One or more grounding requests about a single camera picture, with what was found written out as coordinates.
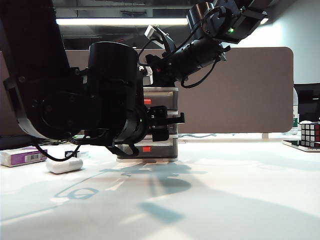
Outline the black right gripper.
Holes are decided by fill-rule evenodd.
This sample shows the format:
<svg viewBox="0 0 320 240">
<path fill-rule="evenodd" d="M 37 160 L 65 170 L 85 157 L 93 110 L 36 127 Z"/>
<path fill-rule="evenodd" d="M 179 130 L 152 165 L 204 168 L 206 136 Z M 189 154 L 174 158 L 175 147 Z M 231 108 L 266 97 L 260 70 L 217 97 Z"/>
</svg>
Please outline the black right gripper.
<svg viewBox="0 0 320 240">
<path fill-rule="evenodd" d="M 152 54 L 147 54 L 145 59 L 152 69 L 153 87 L 175 87 L 175 81 L 179 75 L 175 64 Z"/>
</svg>

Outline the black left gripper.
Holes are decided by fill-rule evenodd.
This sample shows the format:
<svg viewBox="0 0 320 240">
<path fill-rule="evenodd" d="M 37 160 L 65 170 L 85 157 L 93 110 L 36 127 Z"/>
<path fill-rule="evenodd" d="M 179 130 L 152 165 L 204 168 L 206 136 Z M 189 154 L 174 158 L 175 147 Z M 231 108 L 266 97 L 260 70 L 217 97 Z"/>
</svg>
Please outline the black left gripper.
<svg viewBox="0 0 320 240">
<path fill-rule="evenodd" d="M 185 114 L 168 118 L 167 108 L 164 105 L 153 106 L 148 110 L 150 133 L 153 142 L 166 141 L 169 139 L 168 125 L 184 124 Z"/>
</svg>

